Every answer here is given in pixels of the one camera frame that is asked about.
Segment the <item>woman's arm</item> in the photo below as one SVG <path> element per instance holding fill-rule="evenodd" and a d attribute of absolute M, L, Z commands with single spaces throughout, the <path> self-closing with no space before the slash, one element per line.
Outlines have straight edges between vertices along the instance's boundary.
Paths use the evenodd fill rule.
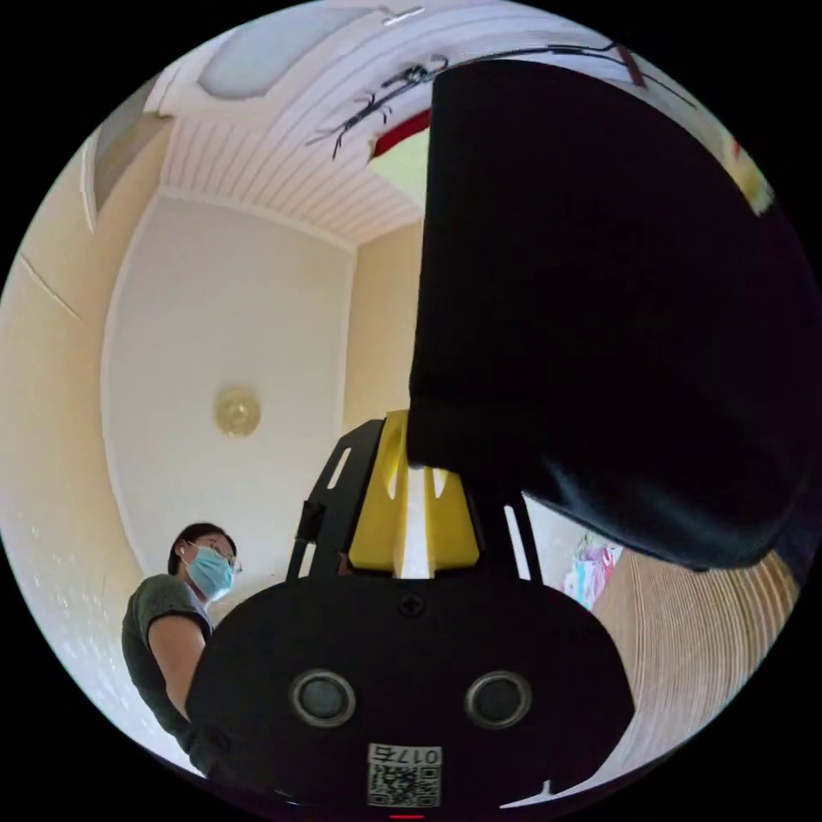
<path fill-rule="evenodd" d="M 165 679 L 171 704 L 186 719 L 186 699 L 206 640 L 189 616 L 161 616 L 148 629 L 148 644 Z"/>

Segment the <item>black hair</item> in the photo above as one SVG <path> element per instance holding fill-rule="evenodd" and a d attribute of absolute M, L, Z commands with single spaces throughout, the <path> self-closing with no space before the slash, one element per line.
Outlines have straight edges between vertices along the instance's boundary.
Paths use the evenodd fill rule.
<path fill-rule="evenodd" d="M 194 542 L 196 544 L 198 539 L 207 537 L 212 533 L 225 537 L 231 546 L 234 556 L 237 556 L 237 546 L 234 540 L 220 526 L 214 525 L 212 522 L 195 522 L 193 525 L 183 528 L 177 535 L 177 539 L 174 540 L 169 554 L 169 573 L 172 576 L 176 576 L 177 570 L 180 568 L 180 558 L 177 556 L 175 548 L 181 542 Z"/>

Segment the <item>dark green t-shirt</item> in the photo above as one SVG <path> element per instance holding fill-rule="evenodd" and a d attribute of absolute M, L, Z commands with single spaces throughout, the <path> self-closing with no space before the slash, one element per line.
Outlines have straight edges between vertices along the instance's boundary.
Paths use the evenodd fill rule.
<path fill-rule="evenodd" d="M 208 641 L 213 631 L 206 609 L 185 582 L 169 574 L 150 576 L 131 595 L 122 620 L 122 655 L 131 681 L 163 730 L 180 743 L 191 764 L 200 773 L 208 772 L 216 751 L 207 739 L 198 737 L 192 725 L 171 704 L 165 680 L 148 645 L 148 629 L 158 617 L 172 614 L 191 617 Z"/>

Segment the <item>woman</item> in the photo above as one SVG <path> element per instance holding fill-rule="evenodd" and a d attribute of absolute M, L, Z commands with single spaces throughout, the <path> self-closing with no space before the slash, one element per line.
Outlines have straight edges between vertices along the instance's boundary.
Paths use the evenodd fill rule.
<path fill-rule="evenodd" d="M 140 583 L 122 620 L 122 655 L 131 681 L 204 775 L 219 751 L 214 740 L 194 731 L 186 699 L 214 629 L 206 607 L 231 590 L 240 571 L 237 546 L 221 527 L 189 525 L 171 546 L 168 573 Z"/>

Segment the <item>qr code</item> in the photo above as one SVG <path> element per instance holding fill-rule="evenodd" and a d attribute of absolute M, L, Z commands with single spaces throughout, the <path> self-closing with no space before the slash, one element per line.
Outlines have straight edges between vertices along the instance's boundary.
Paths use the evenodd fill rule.
<path fill-rule="evenodd" d="M 438 807 L 441 748 L 371 745 L 368 804 L 383 807 Z"/>

